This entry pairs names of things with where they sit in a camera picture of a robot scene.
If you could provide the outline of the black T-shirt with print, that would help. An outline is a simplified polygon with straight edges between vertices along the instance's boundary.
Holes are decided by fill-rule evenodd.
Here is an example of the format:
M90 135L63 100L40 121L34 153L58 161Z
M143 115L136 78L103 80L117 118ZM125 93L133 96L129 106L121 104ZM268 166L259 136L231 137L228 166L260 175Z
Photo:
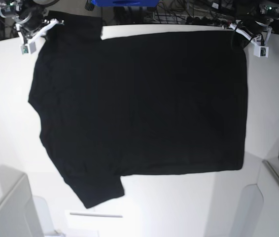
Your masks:
M247 119L242 39L230 31L101 39L98 17L50 11L29 103L47 154L86 208L128 175L240 170Z

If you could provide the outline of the black power strip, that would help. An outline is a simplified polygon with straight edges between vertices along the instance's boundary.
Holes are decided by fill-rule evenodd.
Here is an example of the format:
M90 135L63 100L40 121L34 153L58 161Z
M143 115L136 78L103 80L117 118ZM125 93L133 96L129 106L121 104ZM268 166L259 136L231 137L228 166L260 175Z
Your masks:
M230 20L218 19L218 18L207 18L203 17L191 17L188 16L185 24L186 25L198 25L198 26L215 26L215 27L229 27L232 22Z

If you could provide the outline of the blue plastic bin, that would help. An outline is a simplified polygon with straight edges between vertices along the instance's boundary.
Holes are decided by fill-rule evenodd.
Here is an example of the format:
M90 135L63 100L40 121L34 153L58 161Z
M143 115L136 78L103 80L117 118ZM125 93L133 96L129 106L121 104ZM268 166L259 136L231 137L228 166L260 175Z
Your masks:
M139 6L155 7L159 0L92 0L91 3L99 7Z

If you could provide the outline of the white right monitor stand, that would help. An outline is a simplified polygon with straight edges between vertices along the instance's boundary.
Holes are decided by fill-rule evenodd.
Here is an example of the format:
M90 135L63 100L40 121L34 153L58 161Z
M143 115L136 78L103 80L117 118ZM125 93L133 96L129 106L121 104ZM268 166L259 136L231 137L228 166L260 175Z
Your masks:
M279 237L279 176L264 161L256 184L241 192L232 237Z

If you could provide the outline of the white monitor stand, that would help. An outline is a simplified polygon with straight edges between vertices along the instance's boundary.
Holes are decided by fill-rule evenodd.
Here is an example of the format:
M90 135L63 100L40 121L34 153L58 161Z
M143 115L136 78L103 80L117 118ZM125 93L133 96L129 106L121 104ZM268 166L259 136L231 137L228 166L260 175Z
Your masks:
M23 173L0 200L0 237L43 237L28 177Z
M256 184L241 192L232 237L279 237L279 176L264 161Z

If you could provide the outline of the white left monitor stand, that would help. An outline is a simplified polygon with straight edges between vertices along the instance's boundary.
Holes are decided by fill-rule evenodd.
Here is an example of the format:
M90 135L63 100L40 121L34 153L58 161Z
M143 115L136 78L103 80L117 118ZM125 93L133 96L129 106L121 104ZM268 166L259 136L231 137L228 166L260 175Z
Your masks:
M28 177L23 173L0 200L0 237L43 237Z

